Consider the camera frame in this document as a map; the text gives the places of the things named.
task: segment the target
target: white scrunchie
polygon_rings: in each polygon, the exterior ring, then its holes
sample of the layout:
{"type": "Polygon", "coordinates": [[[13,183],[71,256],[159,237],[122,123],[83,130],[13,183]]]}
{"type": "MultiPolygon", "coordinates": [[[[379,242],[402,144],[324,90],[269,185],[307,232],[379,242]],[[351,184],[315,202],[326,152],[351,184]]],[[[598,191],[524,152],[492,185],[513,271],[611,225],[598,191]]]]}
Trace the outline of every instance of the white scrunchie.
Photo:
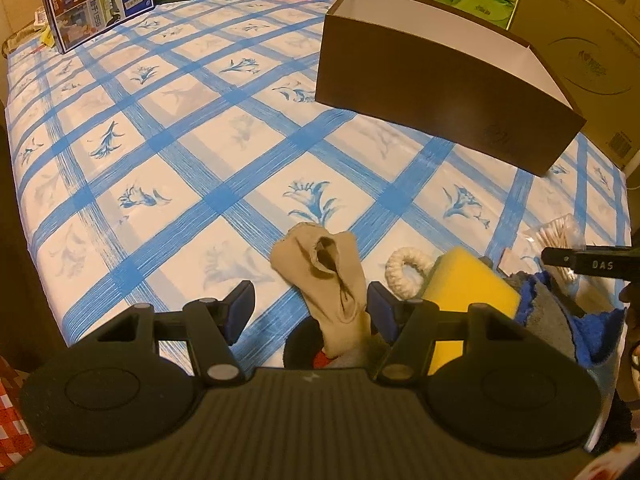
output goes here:
{"type": "Polygon", "coordinates": [[[386,262],[385,278],[389,289],[401,300],[410,300],[418,295],[422,285],[412,282],[404,275],[405,265],[426,276],[433,267],[433,260],[420,249],[401,247],[396,249],[386,262]]]}

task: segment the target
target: beige sock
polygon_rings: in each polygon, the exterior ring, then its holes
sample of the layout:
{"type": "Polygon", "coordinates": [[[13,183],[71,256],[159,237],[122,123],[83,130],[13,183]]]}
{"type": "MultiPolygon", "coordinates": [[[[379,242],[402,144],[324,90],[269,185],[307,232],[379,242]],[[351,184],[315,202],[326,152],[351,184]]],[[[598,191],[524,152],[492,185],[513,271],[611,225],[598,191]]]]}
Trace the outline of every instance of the beige sock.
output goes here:
{"type": "Polygon", "coordinates": [[[338,357],[371,335],[364,278],[356,237],[332,235],[302,222],[271,249],[271,267],[302,292],[324,338],[324,353],[338,357]]]}

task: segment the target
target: yellow sponge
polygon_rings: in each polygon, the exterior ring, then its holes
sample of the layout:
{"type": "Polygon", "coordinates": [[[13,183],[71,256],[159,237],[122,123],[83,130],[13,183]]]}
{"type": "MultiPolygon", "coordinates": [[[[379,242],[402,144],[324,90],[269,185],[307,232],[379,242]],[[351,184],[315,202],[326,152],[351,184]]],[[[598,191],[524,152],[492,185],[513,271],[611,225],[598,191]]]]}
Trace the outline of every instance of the yellow sponge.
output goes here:
{"type": "MultiPolygon", "coordinates": [[[[487,303],[513,319],[520,295],[489,267],[462,247],[439,257],[426,280],[422,298],[440,310],[466,312],[470,303],[487,303]]],[[[462,355],[462,341],[437,341],[429,375],[462,355]]]]}

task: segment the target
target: red and white cloth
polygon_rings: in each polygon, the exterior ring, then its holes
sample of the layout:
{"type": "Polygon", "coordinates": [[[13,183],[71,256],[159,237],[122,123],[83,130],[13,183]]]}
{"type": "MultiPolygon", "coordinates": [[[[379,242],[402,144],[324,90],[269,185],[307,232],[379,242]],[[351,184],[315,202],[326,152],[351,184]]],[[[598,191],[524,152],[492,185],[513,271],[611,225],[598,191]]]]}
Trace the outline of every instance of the red and white cloth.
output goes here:
{"type": "Polygon", "coordinates": [[[18,463],[34,446],[17,408],[26,376],[0,356],[0,472],[18,463]]]}

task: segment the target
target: metal bolt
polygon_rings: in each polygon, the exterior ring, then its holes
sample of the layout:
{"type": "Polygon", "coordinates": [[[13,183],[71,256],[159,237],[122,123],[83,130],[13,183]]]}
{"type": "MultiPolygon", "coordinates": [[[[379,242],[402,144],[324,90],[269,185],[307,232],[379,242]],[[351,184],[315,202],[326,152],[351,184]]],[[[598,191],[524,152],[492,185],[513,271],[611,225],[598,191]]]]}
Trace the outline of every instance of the metal bolt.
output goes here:
{"type": "Polygon", "coordinates": [[[390,381],[407,381],[414,376],[414,369],[403,364],[387,365],[382,374],[390,381]]]}
{"type": "Polygon", "coordinates": [[[235,379],[239,373],[238,367],[228,364],[213,365],[207,370],[207,375],[217,381],[230,381],[235,379]]]}

